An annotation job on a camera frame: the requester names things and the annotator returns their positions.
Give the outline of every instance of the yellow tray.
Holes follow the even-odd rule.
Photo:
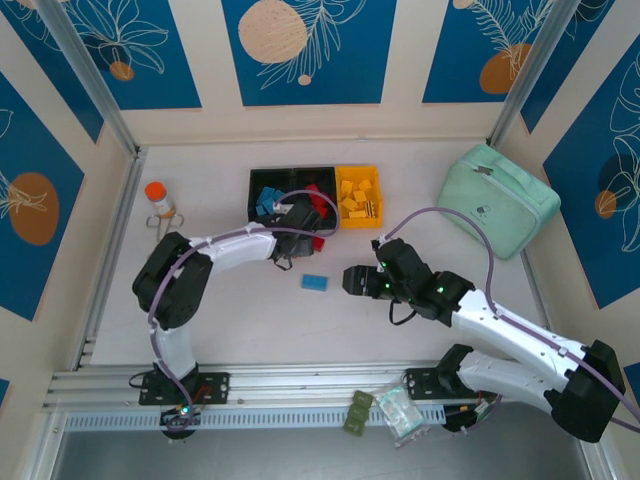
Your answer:
[[[369,180],[371,188],[366,191],[367,199],[373,202],[375,216],[372,218],[349,218],[349,210],[342,206],[343,195],[341,191],[342,181],[353,182],[354,189],[363,180]],[[380,228],[384,214],[384,202],[380,194],[380,182],[378,169],[374,166],[341,166],[336,167],[336,193],[338,196],[338,208],[340,209],[340,228]]]

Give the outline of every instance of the small bottle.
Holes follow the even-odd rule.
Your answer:
[[[167,195],[167,189],[162,182],[151,182],[144,188],[144,193],[161,218],[171,218],[176,214],[176,206]]]

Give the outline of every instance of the plastic bag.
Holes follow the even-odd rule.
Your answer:
[[[422,412],[411,400],[402,383],[394,383],[378,390],[374,396],[395,438],[396,448],[403,447],[429,431]]]

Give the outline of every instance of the white table surface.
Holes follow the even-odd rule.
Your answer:
[[[435,204],[449,166],[478,141],[325,141],[152,147],[142,173],[91,359],[94,365],[148,365],[153,361],[146,315],[131,284],[155,246],[145,226],[152,207],[144,186],[165,183],[185,216],[180,232],[204,237],[247,222],[251,168],[373,164],[385,201],[379,230],[342,230],[324,251],[294,261],[288,272],[271,262],[245,264],[209,282],[191,321],[202,364],[342,363],[437,360],[454,343],[497,352],[459,331],[416,317],[388,320],[389,302],[342,290],[342,272],[374,265],[370,240],[418,208]],[[432,270],[451,270],[482,288],[484,247],[438,213],[424,214],[398,234]],[[327,292],[303,290],[303,274],[329,277]],[[497,302],[536,323],[539,315],[522,260],[497,260]],[[398,318],[408,313],[398,306]]]

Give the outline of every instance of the mint green bag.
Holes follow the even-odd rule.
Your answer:
[[[496,256],[520,253],[560,209],[560,197],[548,185],[487,145],[478,145],[449,169],[438,206],[475,221]],[[445,214],[482,241],[464,220]]]

